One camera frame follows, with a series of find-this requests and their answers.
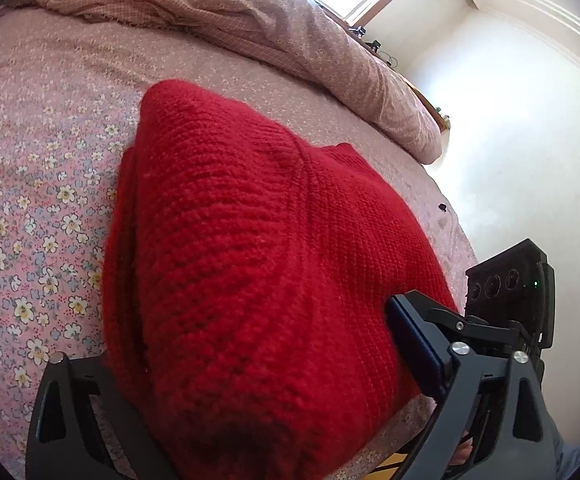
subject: red sweater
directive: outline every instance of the red sweater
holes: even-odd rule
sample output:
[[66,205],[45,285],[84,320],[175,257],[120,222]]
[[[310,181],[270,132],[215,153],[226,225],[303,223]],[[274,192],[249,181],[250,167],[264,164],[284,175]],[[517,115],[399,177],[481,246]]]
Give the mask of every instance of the red sweater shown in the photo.
[[103,275],[110,366],[182,478],[321,480],[417,394],[392,294],[453,307],[404,201],[349,144],[316,148],[183,81],[150,88]]

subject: pink floral fabric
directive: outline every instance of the pink floral fabric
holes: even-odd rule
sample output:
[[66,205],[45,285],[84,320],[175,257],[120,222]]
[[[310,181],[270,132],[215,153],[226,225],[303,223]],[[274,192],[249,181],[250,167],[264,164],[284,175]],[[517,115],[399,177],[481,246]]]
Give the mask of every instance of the pink floral fabric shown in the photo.
[[[145,89],[172,77],[247,102],[315,144],[352,143],[411,207],[462,304],[475,258],[456,214],[439,209],[447,200],[410,155],[325,90],[176,32],[13,10],[0,17],[0,460],[16,478],[49,355],[104,349],[100,278],[116,168]],[[365,475],[429,412],[413,400],[329,478]]]

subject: red knitted sweater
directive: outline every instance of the red knitted sweater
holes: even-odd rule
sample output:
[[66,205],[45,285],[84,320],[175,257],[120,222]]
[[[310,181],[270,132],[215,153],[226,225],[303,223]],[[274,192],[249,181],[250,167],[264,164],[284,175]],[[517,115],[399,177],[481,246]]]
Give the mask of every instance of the red knitted sweater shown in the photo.
[[103,274],[110,366],[182,478],[320,480],[414,395],[384,322],[453,307],[394,190],[240,102],[150,88]]

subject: bed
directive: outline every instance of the bed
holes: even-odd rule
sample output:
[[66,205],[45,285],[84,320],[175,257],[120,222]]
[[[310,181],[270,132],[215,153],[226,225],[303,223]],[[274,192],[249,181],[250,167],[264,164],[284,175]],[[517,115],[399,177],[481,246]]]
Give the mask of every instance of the bed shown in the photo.
[[[129,27],[93,12],[92,1],[88,15],[63,12],[75,16],[55,12],[49,0],[25,3],[0,16],[0,460],[16,478],[23,478],[28,423],[48,356],[104,351],[100,277],[116,168],[132,143],[142,94],[159,80],[182,78],[241,100],[316,145],[352,144],[408,203],[456,304],[464,304],[464,272],[474,253],[452,206],[415,158],[430,157],[434,146],[391,134],[385,111],[364,120],[340,68],[318,76],[312,68],[308,76],[280,70],[264,56],[218,46],[218,34]],[[286,53],[274,41],[272,47]],[[400,106],[411,108],[410,126],[415,118],[423,130],[430,117],[413,94],[401,97]],[[414,399],[329,478],[365,475],[429,414],[428,400]],[[110,453],[121,456],[114,444]]]

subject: camera lens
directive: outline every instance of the camera lens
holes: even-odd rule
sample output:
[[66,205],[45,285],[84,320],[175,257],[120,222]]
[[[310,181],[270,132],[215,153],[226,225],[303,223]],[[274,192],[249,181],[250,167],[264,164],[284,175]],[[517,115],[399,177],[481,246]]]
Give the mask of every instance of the camera lens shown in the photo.
[[481,285],[479,285],[479,283],[473,283],[470,286],[470,292],[468,292],[468,297],[471,300],[476,300],[480,294],[481,294]]
[[519,283],[519,273],[516,272],[516,269],[510,269],[508,275],[506,276],[506,288],[512,289],[517,286]]
[[493,296],[496,296],[500,287],[501,279],[496,274],[493,274],[486,282],[486,297],[492,298]]

